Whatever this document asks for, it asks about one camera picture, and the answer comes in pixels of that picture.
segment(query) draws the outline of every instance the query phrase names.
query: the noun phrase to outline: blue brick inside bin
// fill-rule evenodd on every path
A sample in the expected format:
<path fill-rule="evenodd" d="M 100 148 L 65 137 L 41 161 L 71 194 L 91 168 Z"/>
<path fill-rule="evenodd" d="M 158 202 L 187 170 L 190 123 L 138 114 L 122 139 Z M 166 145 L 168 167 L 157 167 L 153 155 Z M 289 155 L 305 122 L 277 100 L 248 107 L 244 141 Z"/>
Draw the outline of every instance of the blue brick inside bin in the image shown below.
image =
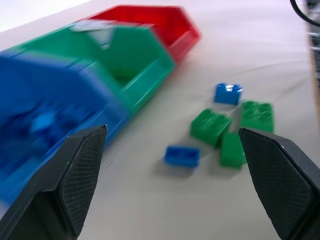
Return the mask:
<path fill-rule="evenodd" d="M 28 159 L 40 162 L 50 148 L 92 115 L 77 106 L 39 103 L 32 111 L 8 117 L 0 126 L 0 181 Z"/>
<path fill-rule="evenodd" d="M 164 162 L 166 164 L 186 168 L 196 168 L 199 165 L 200 149 L 196 147 L 169 145 L 166 149 Z"/>
<path fill-rule="evenodd" d="M 215 89 L 214 102 L 221 104 L 238 105 L 243 88 L 240 85 L 219 83 Z"/>

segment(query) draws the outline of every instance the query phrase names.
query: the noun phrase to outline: toy brick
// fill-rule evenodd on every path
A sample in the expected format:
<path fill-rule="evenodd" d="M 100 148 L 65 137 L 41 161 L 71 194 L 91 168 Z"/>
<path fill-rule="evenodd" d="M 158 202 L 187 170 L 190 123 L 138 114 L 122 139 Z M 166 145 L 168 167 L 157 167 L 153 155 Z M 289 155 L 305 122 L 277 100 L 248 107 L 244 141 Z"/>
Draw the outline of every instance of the toy brick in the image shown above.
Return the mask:
<path fill-rule="evenodd" d="M 56 115 L 54 112 L 46 112 L 44 114 L 41 114 L 32 121 L 31 132 L 35 133 L 37 131 L 47 129 L 51 125 L 53 125 L 55 121 Z"/>
<path fill-rule="evenodd" d="M 246 163 L 246 156 L 239 136 L 236 133 L 226 133 L 222 136 L 220 150 L 220 165 L 240 169 Z"/>
<path fill-rule="evenodd" d="M 238 105 L 243 88 L 240 85 L 219 83 L 215 89 L 214 101 L 216 103 Z"/>
<path fill-rule="evenodd" d="M 200 149 L 187 146 L 169 145 L 164 156 L 166 164 L 186 168 L 196 168 L 199 165 L 199 159 Z"/>
<path fill-rule="evenodd" d="M 273 133 L 275 127 L 272 105 L 267 102 L 244 101 L 240 126 Z"/>
<path fill-rule="evenodd" d="M 222 134 L 227 133 L 231 118 L 203 110 L 191 123 L 190 135 L 212 147 L 217 147 Z"/>

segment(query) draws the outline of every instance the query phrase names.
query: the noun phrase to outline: green duplo brick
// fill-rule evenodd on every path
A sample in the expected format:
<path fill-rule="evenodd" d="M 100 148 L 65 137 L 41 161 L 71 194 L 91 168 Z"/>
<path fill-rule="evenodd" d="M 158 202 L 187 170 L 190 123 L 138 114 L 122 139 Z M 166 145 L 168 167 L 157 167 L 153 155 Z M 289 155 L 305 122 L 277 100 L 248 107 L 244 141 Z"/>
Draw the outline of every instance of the green duplo brick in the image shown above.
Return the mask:
<path fill-rule="evenodd" d="M 267 102 L 244 101 L 241 110 L 241 127 L 273 133 L 273 107 Z"/>
<path fill-rule="evenodd" d="M 239 136 L 236 133 L 226 133 L 222 136 L 220 150 L 220 165 L 240 169 L 246 163 L 246 156 Z"/>
<path fill-rule="evenodd" d="M 190 135 L 216 148 L 222 134 L 228 132 L 230 123 L 231 118 L 207 108 L 192 121 Z"/>

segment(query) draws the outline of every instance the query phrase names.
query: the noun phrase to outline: blue duplo brick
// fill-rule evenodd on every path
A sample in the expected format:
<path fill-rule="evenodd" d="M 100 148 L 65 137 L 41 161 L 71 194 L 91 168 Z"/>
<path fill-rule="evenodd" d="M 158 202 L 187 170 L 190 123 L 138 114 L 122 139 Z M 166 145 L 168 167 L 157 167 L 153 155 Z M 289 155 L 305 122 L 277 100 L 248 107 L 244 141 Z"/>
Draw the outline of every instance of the blue duplo brick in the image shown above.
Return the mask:
<path fill-rule="evenodd" d="M 47 129 L 51 125 L 55 124 L 56 114 L 54 112 L 46 112 L 39 116 L 37 116 L 32 121 L 31 133 L 35 133 L 37 131 Z"/>
<path fill-rule="evenodd" d="M 214 101 L 221 104 L 238 105 L 243 88 L 240 85 L 219 83 L 215 89 Z"/>
<path fill-rule="evenodd" d="M 166 149 L 164 162 L 187 168 L 199 165 L 200 149 L 196 147 L 169 145 Z"/>

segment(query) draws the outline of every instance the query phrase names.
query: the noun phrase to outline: blue plastic bin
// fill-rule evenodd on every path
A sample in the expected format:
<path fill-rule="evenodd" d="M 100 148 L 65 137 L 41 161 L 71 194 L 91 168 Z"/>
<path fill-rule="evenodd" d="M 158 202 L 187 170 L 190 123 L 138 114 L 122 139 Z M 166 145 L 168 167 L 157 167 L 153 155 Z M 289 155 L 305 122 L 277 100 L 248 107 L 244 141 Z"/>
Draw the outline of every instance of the blue plastic bin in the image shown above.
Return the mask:
<path fill-rule="evenodd" d="M 129 121 L 129 110 L 100 87 L 89 64 L 0 53 L 0 199 L 12 203 L 71 133 L 106 124 L 107 146 Z"/>

